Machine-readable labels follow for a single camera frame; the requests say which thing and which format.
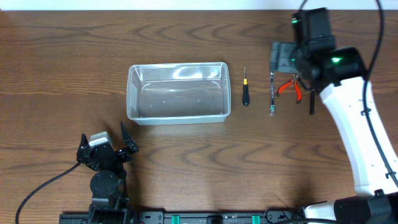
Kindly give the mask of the clear plastic container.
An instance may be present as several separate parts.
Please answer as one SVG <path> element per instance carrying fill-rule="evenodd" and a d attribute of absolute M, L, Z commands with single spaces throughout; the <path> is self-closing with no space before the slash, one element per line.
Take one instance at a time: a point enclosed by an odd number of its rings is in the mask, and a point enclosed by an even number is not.
<path fill-rule="evenodd" d="M 222 123 L 231 113 L 224 62 L 133 65 L 126 90 L 127 117 L 141 126 Z"/>

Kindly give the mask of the small black orange hammer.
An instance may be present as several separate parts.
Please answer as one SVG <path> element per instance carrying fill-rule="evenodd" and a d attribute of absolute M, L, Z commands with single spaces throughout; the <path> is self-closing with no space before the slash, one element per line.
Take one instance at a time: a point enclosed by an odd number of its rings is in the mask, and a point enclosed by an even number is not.
<path fill-rule="evenodd" d="M 310 115 L 315 114 L 315 91 L 310 93 Z"/>

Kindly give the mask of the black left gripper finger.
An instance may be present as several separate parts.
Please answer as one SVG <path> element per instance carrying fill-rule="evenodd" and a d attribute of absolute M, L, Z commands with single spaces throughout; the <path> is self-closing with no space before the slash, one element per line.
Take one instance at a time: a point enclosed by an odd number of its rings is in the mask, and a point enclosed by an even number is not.
<path fill-rule="evenodd" d="M 79 145 L 79 152 L 85 152 L 87 149 L 90 148 L 89 142 L 86 138 L 86 135 L 83 133 L 81 135 L 80 145 Z"/>
<path fill-rule="evenodd" d="M 138 152 L 139 148 L 135 140 L 133 140 L 132 136 L 129 134 L 127 128 L 125 127 L 122 121 L 120 122 L 120 126 L 121 126 L 122 139 L 124 144 L 126 145 L 126 150 L 129 151 L 130 153 Z"/>

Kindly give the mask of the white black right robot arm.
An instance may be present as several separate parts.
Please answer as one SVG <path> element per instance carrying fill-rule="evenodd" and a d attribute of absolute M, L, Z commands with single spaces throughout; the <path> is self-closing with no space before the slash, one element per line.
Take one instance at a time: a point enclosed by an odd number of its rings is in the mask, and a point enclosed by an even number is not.
<path fill-rule="evenodd" d="M 354 47 L 337 48 L 325 8 L 292 16 L 293 42 L 274 42 L 270 70 L 309 82 L 333 117 L 354 177 L 354 197 L 307 205 L 305 223 L 396 223 L 397 156 L 384 129 L 368 70 Z"/>

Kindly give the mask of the silver combination wrench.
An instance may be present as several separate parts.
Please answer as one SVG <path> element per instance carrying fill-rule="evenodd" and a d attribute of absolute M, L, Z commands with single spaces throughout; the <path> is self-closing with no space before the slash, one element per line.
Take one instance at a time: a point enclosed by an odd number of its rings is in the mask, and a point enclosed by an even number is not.
<path fill-rule="evenodd" d="M 275 100 L 274 100 L 274 72 L 270 72 L 270 109 L 269 109 L 269 114 L 271 116 L 275 115 Z"/>

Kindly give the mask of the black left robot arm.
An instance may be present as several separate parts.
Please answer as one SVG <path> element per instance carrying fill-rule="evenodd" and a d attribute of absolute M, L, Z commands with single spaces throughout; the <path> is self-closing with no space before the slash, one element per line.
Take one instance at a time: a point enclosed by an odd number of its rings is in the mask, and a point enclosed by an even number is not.
<path fill-rule="evenodd" d="M 124 163 L 132 160 L 132 155 L 139 148 L 123 123 L 122 139 L 125 147 L 115 151 L 106 132 L 86 138 L 81 135 L 76 160 L 95 171 L 90 181 L 92 192 L 91 205 L 85 223 L 91 224 L 137 224 L 138 214 L 127 208 L 129 197 L 127 193 L 127 172 Z"/>

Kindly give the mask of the black yellow screwdriver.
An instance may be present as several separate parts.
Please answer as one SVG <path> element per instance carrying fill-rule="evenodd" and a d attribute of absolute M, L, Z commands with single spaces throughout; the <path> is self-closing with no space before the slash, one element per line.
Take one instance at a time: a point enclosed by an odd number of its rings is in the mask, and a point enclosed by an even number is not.
<path fill-rule="evenodd" d="M 248 106 L 250 104 L 250 97 L 249 97 L 249 86 L 248 86 L 248 79 L 246 76 L 246 67 L 244 67 L 244 79 L 243 79 L 243 105 Z"/>

